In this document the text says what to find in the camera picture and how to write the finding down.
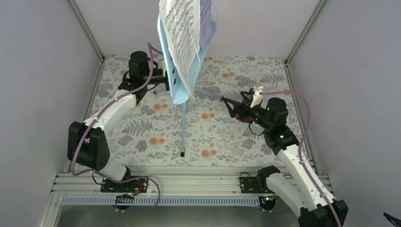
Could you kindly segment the white sheet music page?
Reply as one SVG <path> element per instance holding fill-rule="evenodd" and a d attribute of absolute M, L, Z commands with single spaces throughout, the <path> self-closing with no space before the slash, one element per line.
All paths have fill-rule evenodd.
<path fill-rule="evenodd" d="M 187 77 L 200 48 L 200 1 L 161 0 L 159 14 L 176 69 Z"/>

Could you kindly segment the lilac sheet music page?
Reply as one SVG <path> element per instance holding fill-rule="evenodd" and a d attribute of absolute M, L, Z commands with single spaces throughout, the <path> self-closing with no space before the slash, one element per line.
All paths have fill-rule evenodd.
<path fill-rule="evenodd" d="M 200 48 L 204 49 L 212 33 L 211 0 L 200 0 Z"/>

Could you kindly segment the brown wooden metronome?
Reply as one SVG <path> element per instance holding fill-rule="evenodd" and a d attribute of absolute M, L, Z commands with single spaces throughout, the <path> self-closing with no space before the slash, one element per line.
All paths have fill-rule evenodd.
<path fill-rule="evenodd" d="M 250 123 L 253 122 L 253 120 L 252 120 L 251 118 L 241 116 L 240 113 L 237 113 L 237 114 L 235 115 L 235 118 L 236 118 L 238 121 L 244 122 L 244 123 L 247 123 L 247 124 L 250 124 Z"/>

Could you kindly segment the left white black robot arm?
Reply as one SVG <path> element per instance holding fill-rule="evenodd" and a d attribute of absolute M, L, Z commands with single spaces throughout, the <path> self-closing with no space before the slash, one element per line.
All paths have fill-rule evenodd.
<path fill-rule="evenodd" d="M 144 51 L 133 52 L 128 66 L 116 93 L 106 105 L 84 122 L 73 122 L 69 126 L 67 148 L 73 175 L 78 175 L 75 164 L 86 166 L 87 171 L 112 180 L 113 186 L 121 192 L 131 187 L 130 170 L 110 156 L 106 135 L 145 97 L 148 84 L 168 84 L 163 69 Z"/>

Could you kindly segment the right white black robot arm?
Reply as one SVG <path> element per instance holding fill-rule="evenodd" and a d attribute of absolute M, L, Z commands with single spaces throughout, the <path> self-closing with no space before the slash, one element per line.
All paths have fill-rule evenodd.
<path fill-rule="evenodd" d="M 277 194 L 296 215 L 301 227 L 341 227 L 348 206 L 338 200 L 321 182 L 302 152 L 304 139 L 298 140 L 287 126 L 286 102 L 278 97 L 261 106 L 257 98 L 264 92 L 242 91 L 242 102 L 223 97 L 232 118 L 249 119 L 263 129 L 263 137 L 274 155 L 285 165 L 296 186 L 293 186 L 275 166 L 258 170 L 256 186 L 261 192 Z"/>

